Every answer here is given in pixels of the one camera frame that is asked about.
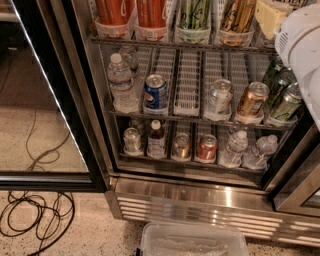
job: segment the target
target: blue can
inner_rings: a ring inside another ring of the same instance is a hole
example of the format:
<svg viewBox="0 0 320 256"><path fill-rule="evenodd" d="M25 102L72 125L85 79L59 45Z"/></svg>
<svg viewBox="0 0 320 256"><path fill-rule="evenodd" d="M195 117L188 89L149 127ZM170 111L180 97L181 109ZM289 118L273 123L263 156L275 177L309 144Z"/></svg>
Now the blue can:
<svg viewBox="0 0 320 256"><path fill-rule="evenodd" d="M164 109L167 106L167 83L159 74L149 75L145 82L145 106Z"/></svg>

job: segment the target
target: plastic bottle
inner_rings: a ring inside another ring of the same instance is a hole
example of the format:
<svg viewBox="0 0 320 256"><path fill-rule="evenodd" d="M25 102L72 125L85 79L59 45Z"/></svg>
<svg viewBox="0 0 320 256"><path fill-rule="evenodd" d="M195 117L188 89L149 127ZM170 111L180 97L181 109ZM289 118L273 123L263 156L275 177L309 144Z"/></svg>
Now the plastic bottle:
<svg viewBox="0 0 320 256"><path fill-rule="evenodd" d="M152 158L163 158L166 153L164 128L159 120L153 120L150 126L147 154Z"/></svg>
<svg viewBox="0 0 320 256"><path fill-rule="evenodd" d="M278 138L275 135L261 137L242 157L242 166L257 170L267 165L268 159L277 151Z"/></svg>
<svg viewBox="0 0 320 256"><path fill-rule="evenodd" d="M138 110L138 100L132 72L119 53L111 55L107 77L114 98L115 109L124 113L136 112Z"/></svg>
<svg viewBox="0 0 320 256"><path fill-rule="evenodd" d="M124 45L120 48L119 53L123 60L125 60L133 74L133 77L139 75L139 59L136 48L131 45Z"/></svg>
<svg viewBox="0 0 320 256"><path fill-rule="evenodd" d="M228 168L239 167L241 165L242 154L247 147L247 132L240 130L233 133L229 137L226 147L219 156L218 164Z"/></svg>

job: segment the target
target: clear plastic bin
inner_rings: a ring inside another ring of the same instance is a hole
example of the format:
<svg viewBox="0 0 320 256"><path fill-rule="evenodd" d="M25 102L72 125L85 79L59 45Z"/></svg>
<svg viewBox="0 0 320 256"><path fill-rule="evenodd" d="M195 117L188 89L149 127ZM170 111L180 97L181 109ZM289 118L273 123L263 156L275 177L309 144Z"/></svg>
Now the clear plastic bin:
<svg viewBox="0 0 320 256"><path fill-rule="evenodd" d="M219 29L217 30L214 44L220 45L220 46L227 45L227 46L248 47L250 46L253 34L254 34L253 26L251 26L250 31L247 33L226 32Z"/></svg>
<svg viewBox="0 0 320 256"><path fill-rule="evenodd" d="M237 228L202 224L149 223L143 229L140 249L143 256L249 255Z"/></svg>

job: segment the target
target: drink label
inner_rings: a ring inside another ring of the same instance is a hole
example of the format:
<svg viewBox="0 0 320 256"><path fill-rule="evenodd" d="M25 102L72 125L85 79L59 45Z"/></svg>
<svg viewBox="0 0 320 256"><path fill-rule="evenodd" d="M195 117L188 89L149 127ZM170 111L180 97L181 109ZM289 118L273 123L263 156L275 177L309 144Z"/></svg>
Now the drink label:
<svg viewBox="0 0 320 256"><path fill-rule="evenodd" d="M148 138L148 154L154 157L162 157L166 153L165 137L161 139Z"/></svg>

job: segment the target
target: glass door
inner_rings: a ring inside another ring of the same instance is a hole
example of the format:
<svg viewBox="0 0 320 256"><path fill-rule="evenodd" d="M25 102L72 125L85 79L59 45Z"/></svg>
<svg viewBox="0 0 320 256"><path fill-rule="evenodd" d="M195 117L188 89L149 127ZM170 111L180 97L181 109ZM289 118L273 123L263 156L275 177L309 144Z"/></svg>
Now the glass door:
<svg viewBox="0 0 320 256"><path fill-rule="evenodd" d="M53 13L36 1L7 9L16 19L0 21L0 189L104 192L106 167L88 140L70 60L59 59Z"/></svg>

